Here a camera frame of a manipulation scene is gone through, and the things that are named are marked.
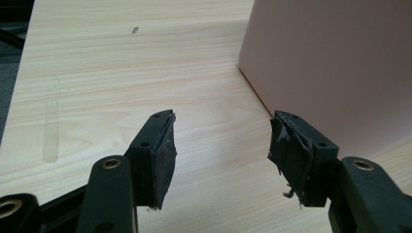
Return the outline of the black metal frame strut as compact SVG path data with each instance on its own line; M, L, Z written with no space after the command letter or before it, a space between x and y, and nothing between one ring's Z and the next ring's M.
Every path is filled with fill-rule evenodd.
M0 41L19 50L22 50L24 48L25 43L24 39L3 29L0 29Z

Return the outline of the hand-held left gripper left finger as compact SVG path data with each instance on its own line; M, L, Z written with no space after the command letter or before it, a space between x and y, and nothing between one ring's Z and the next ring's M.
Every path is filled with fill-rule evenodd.
M162 208L176 164L175 120L172 110L151 115L125 153L131 164L137 206Z

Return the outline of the pink plastic storage box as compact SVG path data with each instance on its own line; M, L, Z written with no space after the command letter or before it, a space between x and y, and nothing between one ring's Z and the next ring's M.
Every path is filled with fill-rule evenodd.
M412 141L412 0L255 0L239 68L342 156Z

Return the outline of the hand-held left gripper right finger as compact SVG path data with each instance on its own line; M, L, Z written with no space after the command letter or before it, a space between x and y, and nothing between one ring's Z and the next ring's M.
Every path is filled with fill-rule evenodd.
M276 111L271 123L267 158L272 161L305 207L323 207L327 199L329 169L337 160L339 147L302 117Z

